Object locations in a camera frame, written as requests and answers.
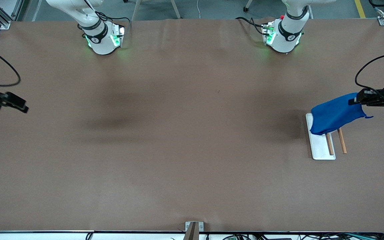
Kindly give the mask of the blue microfibre towel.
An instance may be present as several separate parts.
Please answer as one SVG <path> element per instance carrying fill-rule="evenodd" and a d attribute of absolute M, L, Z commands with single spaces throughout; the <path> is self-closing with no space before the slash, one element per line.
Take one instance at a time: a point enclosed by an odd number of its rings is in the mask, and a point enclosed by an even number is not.
<path fill-rule="evenodd" d="M 354 100 L 357 95 L 357 92 L 353 92 L 314 106 L 311 109 L 313 115 L 311 134 L 325 135 L 356 119 L 373 118 L 363 111 L 362 105 L 349 105 L 349 100 Z"/>

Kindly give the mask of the white towel rack base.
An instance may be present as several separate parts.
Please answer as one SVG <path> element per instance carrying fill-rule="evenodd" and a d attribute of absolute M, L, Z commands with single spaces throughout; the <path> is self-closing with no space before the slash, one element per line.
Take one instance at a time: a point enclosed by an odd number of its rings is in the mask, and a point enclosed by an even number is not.
<path fill-rule="evenodd" d="M 305 115 L 305 119 L 307 123 L 312 158 L 314 160 L 335 160 L 336 159 L 335 153 L 334 153 L 334 156 L 329 155 L 329 150 L 328 150 L 325 135 L 314 135 L 310 132 L 311 127 L 313 125 L 313 115 L 311 113 L 307 113 Z"/>

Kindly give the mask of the wooden rack rod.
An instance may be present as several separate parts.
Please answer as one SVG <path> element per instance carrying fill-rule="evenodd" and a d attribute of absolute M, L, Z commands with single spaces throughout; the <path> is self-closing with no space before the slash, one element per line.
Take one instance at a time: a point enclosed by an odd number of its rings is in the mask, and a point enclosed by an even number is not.
<path fill-rule="evenodd" d="M 325 134 L 328 150 L 329 150 L 329 155 L 334 156 L 334 150 L 333 150 L 333 145 L 332 145 L 332 138 L 330 133 Z"/>
<path fill-rule="evenodd" d="M 340 147 L 342 149 L 342 153 L 343 154 L 347 154 L 347 148 L 346 148 L 345 140 L 344 140 L 344 137 L 343 137 L 343 131 L 342 131 L 341 128 L 337 129 L 337 134 L 339 136 Z"/>

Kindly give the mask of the white metal stand leg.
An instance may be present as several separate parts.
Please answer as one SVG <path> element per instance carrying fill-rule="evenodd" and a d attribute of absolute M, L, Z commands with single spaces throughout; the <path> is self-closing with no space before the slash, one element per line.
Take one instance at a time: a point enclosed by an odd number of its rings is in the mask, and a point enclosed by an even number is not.
<path fill-rule="evenodd" d="M 181 15 L 179 13 L 179 10 L 178 10 L 178 7 L 177 7 L 177 4 L 176 4 L 175 0 L 170 0 L 170 2 L 171 2 L 172 7 L 173 7 L 173 9 L 175 11 L 175 15 L 176 15 L 177 19 L 181 19 L 182 17 L 181 17 Z"/>
<path fill-rule="evenodd" d="M 134 10 L 133 10 L 132 20 L 136 20 L 137 14 L 139 12 L 140 5 L 141 5 L 142 2 L 143 2 L 143 0 L 135 0 L 135 7 L 134 7 Z"/>

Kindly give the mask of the brown paper table cover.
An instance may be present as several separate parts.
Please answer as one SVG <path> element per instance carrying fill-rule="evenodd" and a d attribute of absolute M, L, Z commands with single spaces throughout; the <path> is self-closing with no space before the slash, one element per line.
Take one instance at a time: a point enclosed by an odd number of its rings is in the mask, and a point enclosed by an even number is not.
<path fill-rule="evenodd" d="M 0 231 L 384 231 L 384 108 L 311 157 L 305 114 L 358 92 L 374 19 L 318 19 L 293 52 L 239 20 L 136 21 L 90 50 L 76 23 L 15 22 L 0 55 L 27 101 L 0 110 Z"/>

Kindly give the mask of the grey metal mount bracket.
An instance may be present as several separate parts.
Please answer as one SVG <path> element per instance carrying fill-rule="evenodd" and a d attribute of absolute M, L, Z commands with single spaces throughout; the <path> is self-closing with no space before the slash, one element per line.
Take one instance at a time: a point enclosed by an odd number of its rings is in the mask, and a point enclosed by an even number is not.
<path fill-rule="evenodd" d="M 186 221 L 183 240 L 199 240 L 202 232 L 204 232 L 203 221 Z"/>

